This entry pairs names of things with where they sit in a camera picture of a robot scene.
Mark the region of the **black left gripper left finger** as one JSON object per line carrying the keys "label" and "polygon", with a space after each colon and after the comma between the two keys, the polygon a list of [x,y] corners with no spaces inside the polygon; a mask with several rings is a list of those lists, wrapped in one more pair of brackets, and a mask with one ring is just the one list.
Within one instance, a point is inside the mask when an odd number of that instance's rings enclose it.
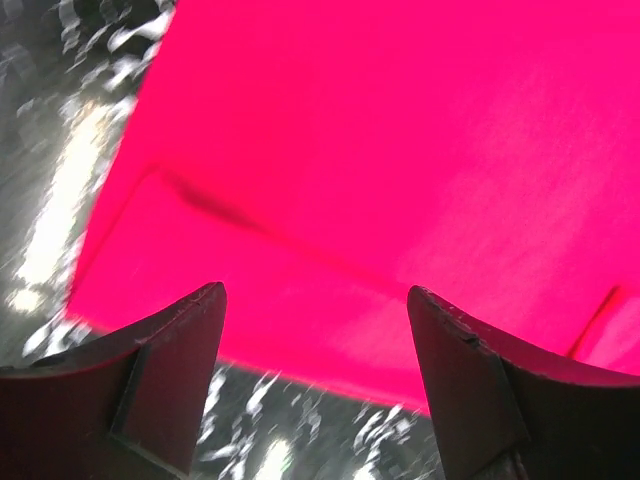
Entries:
{"label": "black left gripper left finger", "polygon": [[89,343],[1,371],[4,479],[185,479],[226,311],[209,283]]}

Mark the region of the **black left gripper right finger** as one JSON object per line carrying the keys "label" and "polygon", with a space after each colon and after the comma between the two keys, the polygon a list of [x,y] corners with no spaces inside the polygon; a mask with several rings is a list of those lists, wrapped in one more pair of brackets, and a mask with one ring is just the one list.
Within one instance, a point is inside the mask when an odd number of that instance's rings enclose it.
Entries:
{"label": "black left gripper right finger", "polygon": [[446,478],[638,478],[638,377],[546,351],[420,286],[407,309]]}

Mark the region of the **magenta t shirt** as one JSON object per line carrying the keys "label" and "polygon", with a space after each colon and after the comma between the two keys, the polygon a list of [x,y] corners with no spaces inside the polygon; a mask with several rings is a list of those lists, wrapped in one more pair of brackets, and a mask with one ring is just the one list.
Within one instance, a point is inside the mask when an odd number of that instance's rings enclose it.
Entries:
{"label": "magenta t shirt", "polygon": [[635,1],[181,1],[68,310],[112,331],[209,282],[220,353],[417,409],[420,285],[639,370]]}

